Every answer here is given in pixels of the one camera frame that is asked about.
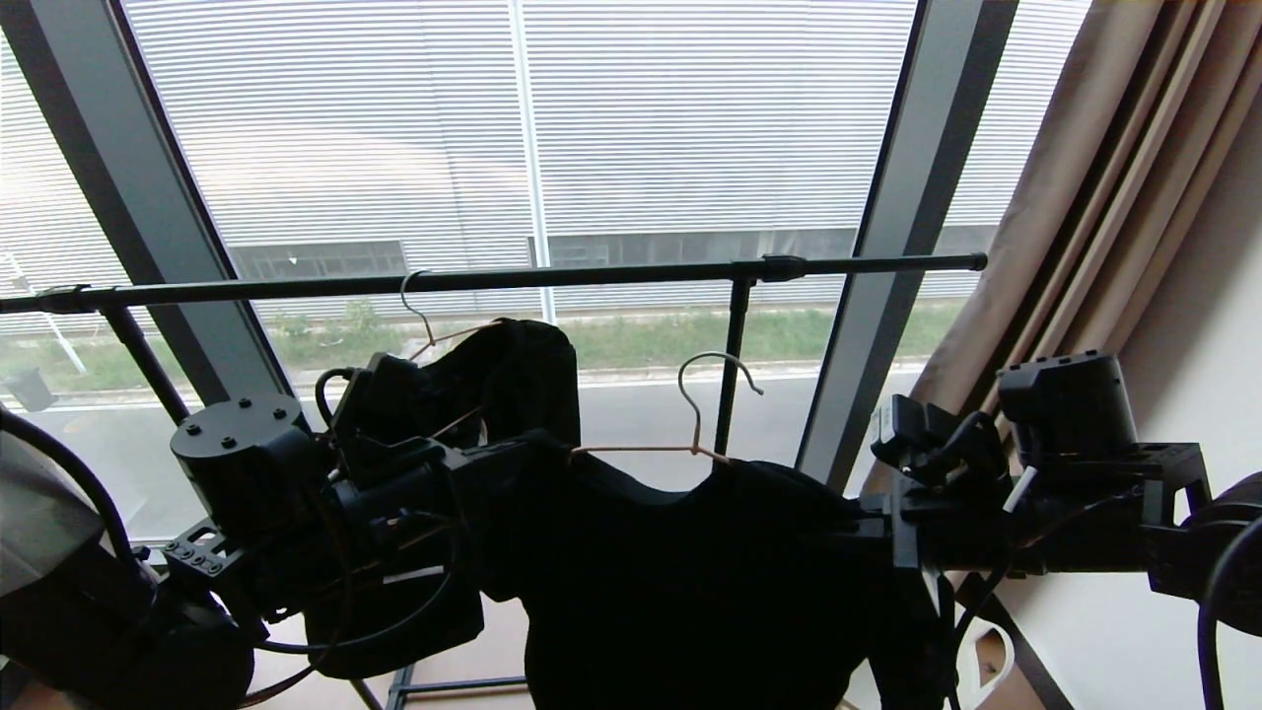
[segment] curtain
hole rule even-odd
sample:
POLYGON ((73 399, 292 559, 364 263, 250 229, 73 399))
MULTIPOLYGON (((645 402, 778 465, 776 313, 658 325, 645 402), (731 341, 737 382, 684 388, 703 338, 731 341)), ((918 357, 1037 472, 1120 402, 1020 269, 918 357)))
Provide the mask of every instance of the curtain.
POLYGON ((912 399, 994 414, 1000 368, 1122 347, 1262 83, 1259 28, 1262 3, 1093 4, 991 264, 912 399))

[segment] corrugated metal facade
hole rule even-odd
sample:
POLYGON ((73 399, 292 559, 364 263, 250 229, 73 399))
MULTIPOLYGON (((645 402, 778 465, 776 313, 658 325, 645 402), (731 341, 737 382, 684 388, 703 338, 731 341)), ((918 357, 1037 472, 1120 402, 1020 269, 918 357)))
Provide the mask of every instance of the corrugated metal facade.
MULTIPOLYGON (((1088 4, 1022 0, 948 223, 998 222, 1088 4)), ((519 6, 515 37, 506 0, 126 3, 230 247, 398 240, 409 267, 529 266, 529 131, 553 240, 858 223, 914 0, 519 6)), ((125 281, 8 50, 0 78, 5 184, 42 190, 21 199, 25 212, 5 197, 0 248, 20 251, 37 285, 125 281), (57 256, 53 238, 66 245, 57 256)), ((921 293, 964 294, 974 281, 933 274, 921 293)), ((828 300, 838 284, 755 293, 828 300)), ((557 293, 563 313, 726 298, 722 284, 557 293)), ((536 308, 538 295, 420 301, 487 313, 536 308)), ((377 303, 403 314, 396 298, 377 303)), ((343 304, 261 310, 332 315, 343 304)))

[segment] sidewalk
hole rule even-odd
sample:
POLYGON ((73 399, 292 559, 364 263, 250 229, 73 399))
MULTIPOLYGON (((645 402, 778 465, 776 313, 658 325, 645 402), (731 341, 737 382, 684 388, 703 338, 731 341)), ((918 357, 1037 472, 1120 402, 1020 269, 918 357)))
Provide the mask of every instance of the sidewalk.
MULTIPOLYGON (((819 376, 819 363, 815 361, 777 361, 746 363, 746 366, 750 368, 750 373, 753 376, 755 383, 760 381, 774 382, 777 380, 809 380, 819 376)), ((920 373, 924 367, 924 359, 896 361, 893 366, 891 366, 890 373, 914 375, 920 373)), ((313 401, 316 399, 316 381, 323 372, 324 371, 297 371, 288 373, 289 382, 294 387, 295 395, 299 400, 313 401)), ((714 359, 713 364, 708 362, 697 363, 688 370, 688 382, 718 382, 722 373, 723 363, 719 359, 714 359)), ((626 387, 641 383, 666 385, 674 383, 678 375, 679 368, 588 370, 579 371, 578 387, 579 390, 587 390, 599 387, 626 387)), ((329 397, 337 397, 342 393, 345 386, 345 381, 334 378, 329 382, 327 395, 329 397)), ((192 387, 184 385, 178 386, 177 390, 183 396, 186 402, 197 402, 197 395, 193 392, 192 387)), ((153 392, 148 388, 68 393, 58 392, 56 395, 58 396, 58 400, 57 404, 53 405, 52 410, 69 407, 158 406, 158 399, 154 397, 153 392)), ((24 411, 8 392, 0 391, 0 404, 16 412, 24 411)))

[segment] robotic arm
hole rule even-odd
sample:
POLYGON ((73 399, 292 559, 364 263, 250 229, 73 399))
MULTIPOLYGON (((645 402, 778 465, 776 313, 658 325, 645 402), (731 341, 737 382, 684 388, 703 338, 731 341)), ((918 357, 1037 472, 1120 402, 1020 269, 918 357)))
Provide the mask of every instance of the robotic arm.
MULTIPOLYGON (((352 377, 331 426, 336 441, 313 434, 298 402, 279 395, 192 416, 172 451, 209 517, 165 547, 167 574, 111 556, 93 536, 68 538, 62 555, 0 597, 0 651, 105 710, 221 710, 245 697, 254 649, 305 653, 313 665, 345 655, 353 667, 356 656, 401 643, 416 660, 476 636, 481 609, 467 599, 476 607, 477 589, 495 585, 488 557, 512 555, 492 550, 492 533, 514 506, 515 482, 555 443, 525 434, 476 446, 477 433, 469 441, 464 431, 444 444, 400 429, 375 410, 366 377, 398 367, 379 354, 352 377), (374 628, 348 633, 338 623, 307 646, 266 638, 265 622, 319 604, 345 610, 352 597, 422 579, 429 594, 374 628)), ((1003 574, 1146 571, 1153 591, 1200 599, 1222 551, 1262 518, 1262 474, 1210 499, 1196 445, 1137 441, 1121 371, 1106 354, 1012 367, 1000 399, 1023 475, 1008 475, 986 415, 955 417, 896 397, 875 417, 872 445, 901 472, 892 491, 862 498, 858 513, 817 541, 892 569, 912 622, 940 623, 943 586, 925 580, 948 570, 997 570, 993 584, 1003 574), (1180 492, 1191 515, 1175 525, 1180 492)), ((29 425, 10 415, 3 424, 72 477, 91 477, 29 425)), ((18 488, 61 497, 50 478, 34 486, 9 472, 3 499, 18 488)), ((93 503, 109 517, 107 502, 93 503)), ((57 521, 6 517, 5 536, 53 536, 57 521)), ((1219 618, 1262 636, 1262 566, 1232 583, 1219 618)))

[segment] grass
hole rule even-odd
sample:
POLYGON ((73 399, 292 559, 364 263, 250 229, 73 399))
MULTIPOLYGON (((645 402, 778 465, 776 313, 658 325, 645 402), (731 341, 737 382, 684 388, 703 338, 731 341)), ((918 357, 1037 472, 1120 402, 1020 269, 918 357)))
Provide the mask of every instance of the grass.
MULTIPOLYGON (((897 357, 926 357, 946 333, 963 300, 924 300, 911 310, 897 357)), ((313 323, 304 317, 269 320, 271 342, 290 371, 323 371, 361 366, 374 352, 400 352, 416 332, 382 322, 366 301, 352 301, 342 319, 313 323)), ((449 324, 443 325, 448 330, 449 324)), ((581 368, 644 368, 676 366, 702 349, 722 349, 726 313, 683 311, 669 315, 586 318, 562 323, 578 351, 581 368)), ((818 361, 828 343, 833 313, 824 309, 751 310, 746 319, 742 359, 818 361)), ((150 338, 158 359, 175 380, 187 382, 170 348, 150 338)), ((110 338, 78 339, 74 349, 87 367, 78 375, 52 339, 0 340, 0 378, 39 368, 53 392, 143 390, 144 378, 127 351, 110 338)))

